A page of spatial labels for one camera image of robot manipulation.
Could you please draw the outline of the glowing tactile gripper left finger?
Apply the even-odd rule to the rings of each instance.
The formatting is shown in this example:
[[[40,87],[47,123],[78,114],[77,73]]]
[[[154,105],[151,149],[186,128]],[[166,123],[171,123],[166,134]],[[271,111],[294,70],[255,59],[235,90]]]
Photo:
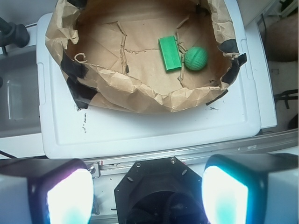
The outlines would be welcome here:
[[[0,161],[2,224],[87,224],[93,198],[92,174],[81,159]]]

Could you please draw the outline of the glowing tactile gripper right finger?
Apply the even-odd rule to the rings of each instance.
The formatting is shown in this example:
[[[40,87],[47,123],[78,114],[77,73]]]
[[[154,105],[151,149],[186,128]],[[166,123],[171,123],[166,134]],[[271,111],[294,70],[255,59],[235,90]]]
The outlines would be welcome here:
[[[212,224],[299,222],[295,154],[215,154],[206,162],[201,189]]]

